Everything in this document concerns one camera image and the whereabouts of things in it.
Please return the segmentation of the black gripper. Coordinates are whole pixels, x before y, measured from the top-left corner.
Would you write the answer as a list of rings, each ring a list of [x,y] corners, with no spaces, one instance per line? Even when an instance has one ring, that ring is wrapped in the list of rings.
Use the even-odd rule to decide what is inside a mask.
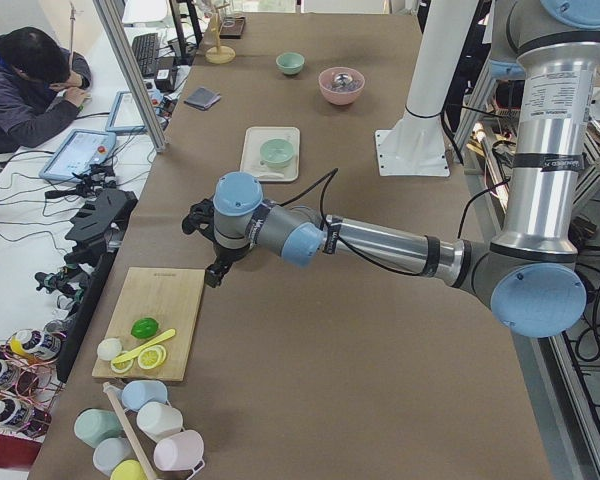
[[[232,265],[246,256],[246,247],[231,249],[215,244],[214,252],[216,258],[211,265],[206,267],[204,275],[205,284],[211,288],[220,286]]]

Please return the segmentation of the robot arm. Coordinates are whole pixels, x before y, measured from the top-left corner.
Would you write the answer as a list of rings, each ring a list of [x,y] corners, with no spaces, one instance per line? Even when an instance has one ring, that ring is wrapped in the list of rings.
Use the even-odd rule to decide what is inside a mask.
[[[600,65],[600,1],[497,1],[490,22],[488,72],[524,82],[499,233],[485,244],[450,243],[294,210],[265,198],[254,176],[231,172],[182,224],[213,244],[205,283],[218,286],[256,246],[298,266],[320,252],[346,251],[387,271],[466,291],[517,334],[546,338],[571,328],[586,307],[568,229]]]

